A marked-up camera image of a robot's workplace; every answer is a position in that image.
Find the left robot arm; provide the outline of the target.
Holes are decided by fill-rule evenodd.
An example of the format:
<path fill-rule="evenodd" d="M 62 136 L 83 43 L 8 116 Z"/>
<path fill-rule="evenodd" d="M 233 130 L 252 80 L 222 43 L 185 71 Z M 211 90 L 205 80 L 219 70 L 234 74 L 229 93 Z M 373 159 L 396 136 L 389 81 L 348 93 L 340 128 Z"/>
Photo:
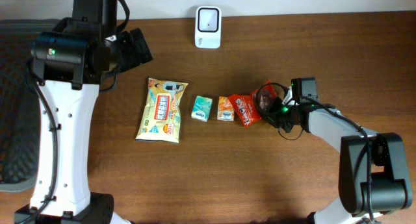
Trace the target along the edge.
<path fill-rule="evenodd" d="M 123 223 L 114 197 L 91 192 L 90 124 L 101 82 L 152 60 L 139 29 L 117 22 L 125 0 L 73 0 L 72 15 L 39 35 L 27 62 L 40 102 L 40 154 L 31 201 L 16 223 Z"/>

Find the green tissue pack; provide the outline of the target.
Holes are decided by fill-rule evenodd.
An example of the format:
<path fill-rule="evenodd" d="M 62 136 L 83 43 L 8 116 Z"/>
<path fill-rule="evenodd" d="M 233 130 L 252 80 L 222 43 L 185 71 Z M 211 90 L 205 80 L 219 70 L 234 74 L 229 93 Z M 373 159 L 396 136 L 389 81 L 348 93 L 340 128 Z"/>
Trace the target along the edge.
<path fill-rule="evenodd" d="M 191 118 L 207 122 L 211 112 L 212 104 L 213 100 L 211 98 L 197 95 L 191 112 Z"/>

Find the yellow wet wipes pack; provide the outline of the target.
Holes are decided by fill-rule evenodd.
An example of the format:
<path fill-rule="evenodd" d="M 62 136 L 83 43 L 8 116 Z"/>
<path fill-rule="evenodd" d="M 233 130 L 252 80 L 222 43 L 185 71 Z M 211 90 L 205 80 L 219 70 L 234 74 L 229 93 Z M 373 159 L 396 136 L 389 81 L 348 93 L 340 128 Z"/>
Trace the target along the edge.
<path fill-rule="evenodd" d="M 179 143 L 185 82 L 148 79 L 148 95 L 136 141 Z"/>

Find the red snack bag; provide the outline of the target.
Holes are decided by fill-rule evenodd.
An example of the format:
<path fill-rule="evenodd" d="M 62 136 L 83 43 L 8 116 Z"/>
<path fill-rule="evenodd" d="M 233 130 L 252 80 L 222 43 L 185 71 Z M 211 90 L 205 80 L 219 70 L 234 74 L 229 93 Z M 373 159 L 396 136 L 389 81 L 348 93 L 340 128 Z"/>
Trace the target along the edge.
<path fill-rule="evenodd" d="M 250 95 L 237 95 L 233 94 L 227 98 L 230 100 L 234 111 L 242 121 L 245 127 L 250 126 L 262 119 L 260 113 L 256 109 L 255 103 L 259 108 L 264 110 L 266 106 L 277 97 L 277 93 L 270 85 L 270 80 L 266 82 L 266 86 L 261 90 L 258 88 L 254 90 Z"/>

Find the orange tissue pack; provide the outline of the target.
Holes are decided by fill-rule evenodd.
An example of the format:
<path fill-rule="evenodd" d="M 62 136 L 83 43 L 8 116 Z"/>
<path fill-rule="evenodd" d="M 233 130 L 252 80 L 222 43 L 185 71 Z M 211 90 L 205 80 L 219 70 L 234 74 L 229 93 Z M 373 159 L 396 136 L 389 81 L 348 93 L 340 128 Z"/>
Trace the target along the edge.
<path fill-rule="evenodd" d="M 217 120 L 233 121 L 234 117 L 235 111 L 230 100 L 227 97 L 220 96 L 218 98 Z"/>

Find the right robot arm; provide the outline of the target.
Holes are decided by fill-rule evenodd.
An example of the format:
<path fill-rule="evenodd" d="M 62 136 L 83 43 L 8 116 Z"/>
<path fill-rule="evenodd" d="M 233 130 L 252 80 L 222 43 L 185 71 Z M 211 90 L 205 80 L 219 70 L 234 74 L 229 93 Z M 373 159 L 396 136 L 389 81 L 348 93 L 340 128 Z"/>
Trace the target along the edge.
<path fill-rule="evenodd" d="M 297 78 L 282 87 L 284 98 L 254 103 L 263 119 L 278 130 L 295 125 L 317 136 L 339 153 L 338 197 L 306 221 L 320 223 L 377 223 L 378 217 L 407 209 L 413 189 L 402 138 L 358 125 L 329 103 L 321 103 L 315 78 Z"/>

